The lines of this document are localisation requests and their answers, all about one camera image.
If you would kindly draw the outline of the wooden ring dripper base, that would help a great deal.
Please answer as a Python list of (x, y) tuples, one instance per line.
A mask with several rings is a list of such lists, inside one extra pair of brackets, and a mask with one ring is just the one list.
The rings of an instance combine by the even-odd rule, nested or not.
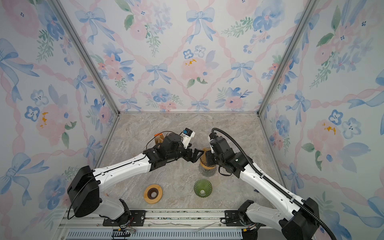
[(207, 165), (206, 162), (204, 162), (203, 160), (200, 160), (200, 165), (203, 169), (205, 169), (206, 171), (210, 171), (210, 170), (213, 170), (216, 168), (217, 165)]

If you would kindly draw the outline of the orange coffee filter holder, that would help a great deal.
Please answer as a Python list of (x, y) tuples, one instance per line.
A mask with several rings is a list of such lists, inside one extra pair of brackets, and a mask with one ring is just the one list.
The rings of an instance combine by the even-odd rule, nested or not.
[(163, 143), (164, 139), (165, 139), (165, 136), (163, 135), (163, 133), (156, 134), (154, 138), (155, 144)]

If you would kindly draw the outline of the grey glass carafe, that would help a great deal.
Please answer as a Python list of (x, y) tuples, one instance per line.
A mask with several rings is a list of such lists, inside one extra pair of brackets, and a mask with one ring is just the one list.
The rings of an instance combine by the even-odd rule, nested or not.
[(204, 176), (204, 177), (212, 177), (216, 174), (216, 171), (217, 169), (216, 168), (213, 168), (213, 169), (205, 169), (205, 168), (202, 168), (202, 167), (199, 167), (199, 171), (200, 173)]

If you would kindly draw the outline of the green glass dripper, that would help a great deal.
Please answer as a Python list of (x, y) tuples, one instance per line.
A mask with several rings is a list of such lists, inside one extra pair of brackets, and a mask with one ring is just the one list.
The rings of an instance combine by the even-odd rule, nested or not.
[(207, 198), (211, 195), (213, 186), (210, 181), (206, 179), (197, 180), (194, 184), (194, 192), (200, 198)]

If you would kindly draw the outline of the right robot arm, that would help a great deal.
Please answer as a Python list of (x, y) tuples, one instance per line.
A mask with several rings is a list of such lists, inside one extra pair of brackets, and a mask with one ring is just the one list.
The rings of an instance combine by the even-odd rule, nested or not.
[(264, 225), (280, 231), (287, 240), (310, 240), (320, 227), (315, 220), (319, 207), (315, 201), (304, 200), (288, 191), (263, 172), (242, 152), (234, 152), (227, 140), (210, 134), (211, 155), (219, 167), (251, 185), (273, 208), (247, 200), (238, 208), (239, 222), (246, 227)]

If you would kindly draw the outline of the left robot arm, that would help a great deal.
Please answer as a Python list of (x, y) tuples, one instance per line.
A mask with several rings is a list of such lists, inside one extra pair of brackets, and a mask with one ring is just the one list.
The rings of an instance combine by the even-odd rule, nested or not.
[(97, 169), (90, 166), (80, 168), (67, 189), (71, 202), (69, 210), (76, 218), (97, 214), (113, 225), (127, 226), (133, 219), (128, 205), (122, 199), (102, 196), (102, 192), (128, 178), (154, 171), (178, 159), (197, 162), (204, 151), (191, 148), (193, 137), (194, 134), (170, 133), (163, 142), (126, 161)]

